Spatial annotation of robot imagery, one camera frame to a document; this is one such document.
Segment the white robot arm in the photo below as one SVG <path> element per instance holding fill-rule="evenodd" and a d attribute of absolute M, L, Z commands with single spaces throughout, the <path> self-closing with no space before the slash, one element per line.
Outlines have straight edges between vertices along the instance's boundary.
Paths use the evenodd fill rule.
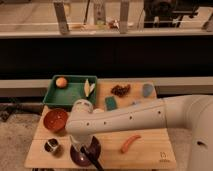
<path fill-rule="evenodd" d="M 192 131 L 187 171 L 213 171 L 213 95 L 184 95 L 91 114 L 87 100 L 74 103 L 65 129 L 76 150 L 97 133 L 185 128 Z"/>

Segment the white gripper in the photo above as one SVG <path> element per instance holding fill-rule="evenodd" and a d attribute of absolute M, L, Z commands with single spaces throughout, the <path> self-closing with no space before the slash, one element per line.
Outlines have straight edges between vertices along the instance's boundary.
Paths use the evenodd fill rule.
<path fill-rule="evenodd" d="M 77 152 L 80 152 L 82 147 L 90 146 L 90 140 L 83 139 L 83 140 L 78 141 L 78 140 L 72 139 L 71 144 Z"/>

